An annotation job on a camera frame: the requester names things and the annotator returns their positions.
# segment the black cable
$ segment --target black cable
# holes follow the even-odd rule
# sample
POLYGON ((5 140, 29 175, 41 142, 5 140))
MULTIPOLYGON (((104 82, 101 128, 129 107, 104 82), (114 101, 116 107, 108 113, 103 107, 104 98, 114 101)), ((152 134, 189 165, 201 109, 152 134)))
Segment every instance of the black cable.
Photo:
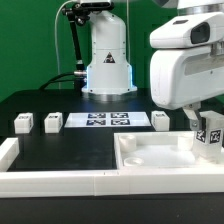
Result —
POLYGON ((74 82, 75 79, 63 79, 63 80, 54 80, 54 81, 48 81, 47 83, 45 83, 44 85, 42 85, 39 90, 44 90, 46 89, 47 86, 49 86, 52 83, 59 83, 59 82, 74 82))
POLYGON ((74 73, 73 72, 68 72, 68 73, 63 73, 63 74, 57 75, 57 76, 51 78, 50 80, 48 80, 45 84, 43 84, 39 88, 39 90, 44 90, 51 82, 54 82, 55 80, 58 80, 60 78, 66 77, 66 76, 74 76, 74 73))

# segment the black table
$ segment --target black table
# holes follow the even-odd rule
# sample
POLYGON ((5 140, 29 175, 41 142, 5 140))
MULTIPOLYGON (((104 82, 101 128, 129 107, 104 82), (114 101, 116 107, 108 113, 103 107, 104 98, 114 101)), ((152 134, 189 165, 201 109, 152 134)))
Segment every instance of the black table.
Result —
MULTIPOLYGON (((105 170, 116 169, 113 134, 154 131, 153 127, 62 128, 45 134, 44 119, 50 112, 140 112, 151 117, 161 110, 147 90, 133 99, 100 103, 82 99, 73 90, 27 90, 16 92, 0 103, 0 142, 18 137, 20 154, 9 169, 105 170), (30 134, 15 135, 14 119, 19 113, 34 114, 30 134)), ((212 99, 202 110, 222 112, 212 99)), ((166 111, 171 130, 189 130, 182 110, 166 111)), ((0 220, 6 223, 223 223, 224 194, 125 195, 101 197, 54 197, 0 199, 0 220)))

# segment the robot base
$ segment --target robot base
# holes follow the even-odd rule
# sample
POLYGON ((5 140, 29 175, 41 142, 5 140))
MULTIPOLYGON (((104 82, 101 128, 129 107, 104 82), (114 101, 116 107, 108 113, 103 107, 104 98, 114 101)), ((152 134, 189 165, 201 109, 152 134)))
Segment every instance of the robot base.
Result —
POLYGON ((116 102, 122 101, 130 98, 135 98, 137 96, 137 87, 132 87, 128 92, 122 93, 91 93, 89 91, 82 89, 82 96, 86 99, 97 100, 102 102, 116 102))

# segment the tag on block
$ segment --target tag on block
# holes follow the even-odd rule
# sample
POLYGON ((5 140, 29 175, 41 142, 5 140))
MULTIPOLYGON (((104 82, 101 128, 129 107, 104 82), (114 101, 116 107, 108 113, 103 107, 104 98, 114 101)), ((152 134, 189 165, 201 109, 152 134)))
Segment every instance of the tag on block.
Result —
POLYGON ((169 131, 170 118, 164 111, 152 111, 151 123, 156 131, 169 131))
POLYGON ((50 113, 44 120, 45 133, 59 133, 62 125, 62 113, 50 113))
POLYGON ((28 134, 33 127, 33 114, 22 113, 14 120, 16 134, 28 134))

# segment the white cylinder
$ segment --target white cylinder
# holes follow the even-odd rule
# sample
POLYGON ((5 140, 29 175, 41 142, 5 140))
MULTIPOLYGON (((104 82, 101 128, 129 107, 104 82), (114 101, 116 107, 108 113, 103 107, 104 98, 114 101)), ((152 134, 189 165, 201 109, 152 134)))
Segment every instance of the white cylinder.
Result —
POLYGON ((137 143, 134 135, 120 136, 119 141, 121 152, 128 153, 136 150, 137 143))

